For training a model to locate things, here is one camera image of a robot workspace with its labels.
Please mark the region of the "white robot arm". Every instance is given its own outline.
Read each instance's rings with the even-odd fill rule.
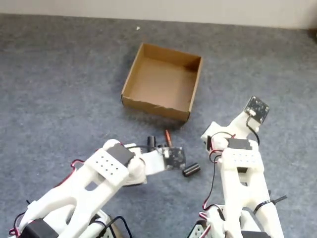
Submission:
[[[146,183],[147,175],[165,170],[163,149],[141,154],[135,144],[125,147],[112,139],[86,161],[74,161],[69,177],[28,205],[12,238],[111,238],[110,229],[100,236],[111,220],[101,208],[122,186]],[[76,162],[82,163],[77,170]]]
[[[269,111],[268,105],[257,97],[251,97],[244,111],[229,126],[216,122],[202,135],[210,158],[218,154],[216,160],[220,172],[225,204],[223,206],[203,205],[206,227],[197,227],[189,238],[284,238],[275,203],[286,196],[271,200],[264,178],[264,166],[259,153],[260,140],[256,134]],[[253,132],[257,141],[248,140]],[[264,232],[248,211],[250,208],[261,223]]]

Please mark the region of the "black capacitor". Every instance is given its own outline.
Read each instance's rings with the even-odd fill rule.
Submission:
[[[148,136],[148,152],[154,151],[157,146],[157,139],[155,136]]]
[[[184,170],[183,170],[183,176],[185,177],[189,177],[195,173],[197,173],[198,171],[200,171],[200,166],[198,163],[193,163],[190,166],[187,166]]]

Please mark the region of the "white wall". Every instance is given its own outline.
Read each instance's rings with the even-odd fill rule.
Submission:
[[[317,28],[317,0],[0,0],[0,12]]]

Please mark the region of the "black circuit board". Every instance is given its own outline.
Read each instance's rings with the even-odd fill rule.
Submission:
[[[258,123],[262,124],[269,112],[269,106],[260,98],[252,96],[244,108],[244,112],[250,115]]]
[[[186,157],[182,147],[165,147],[168,150],[169,157],[164,157],[165,168],[167,170],[183,170],[186,168]]]

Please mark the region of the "cardboard box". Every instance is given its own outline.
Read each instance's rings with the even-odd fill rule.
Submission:
[[[142,44],[124,84],[124,106],[187,121],[192,110],[203,59]]]

